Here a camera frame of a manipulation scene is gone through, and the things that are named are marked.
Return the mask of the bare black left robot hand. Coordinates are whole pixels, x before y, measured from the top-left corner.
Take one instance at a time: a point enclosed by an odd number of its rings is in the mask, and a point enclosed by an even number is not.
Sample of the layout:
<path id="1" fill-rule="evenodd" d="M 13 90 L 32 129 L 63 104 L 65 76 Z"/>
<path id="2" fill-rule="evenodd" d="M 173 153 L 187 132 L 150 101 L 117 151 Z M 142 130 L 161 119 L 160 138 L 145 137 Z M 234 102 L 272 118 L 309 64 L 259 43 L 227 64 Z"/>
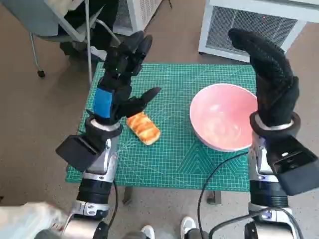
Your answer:
<path id="1" fill-rule="evenodd" d="M 93 110 L 88 111 L 97 123 L 116 124 L 122 117 L 130 118 L 142 112 L 161 91 L 154 87 L 140 97 L 131 97 L 132 77 L 139 74 L 153 37 L 143 31 L 133 33 L 107 54 L 93 100 Z"/>

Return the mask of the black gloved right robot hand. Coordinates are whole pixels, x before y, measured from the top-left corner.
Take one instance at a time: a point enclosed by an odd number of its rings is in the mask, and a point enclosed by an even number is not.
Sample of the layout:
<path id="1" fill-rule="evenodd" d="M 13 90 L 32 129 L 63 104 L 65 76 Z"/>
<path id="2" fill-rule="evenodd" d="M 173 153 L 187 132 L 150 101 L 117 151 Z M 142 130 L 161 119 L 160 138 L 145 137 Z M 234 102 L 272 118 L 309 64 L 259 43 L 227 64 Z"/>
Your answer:
<path id="1" fill-rule="evenodd" d="M 284 51 L 262 35 L 238 28 L 228 32 L 234 48 L 250 56 L 256 73 L 258 115 L 267 127 L 289 124 L 299 97 L 299 79 Z"/>

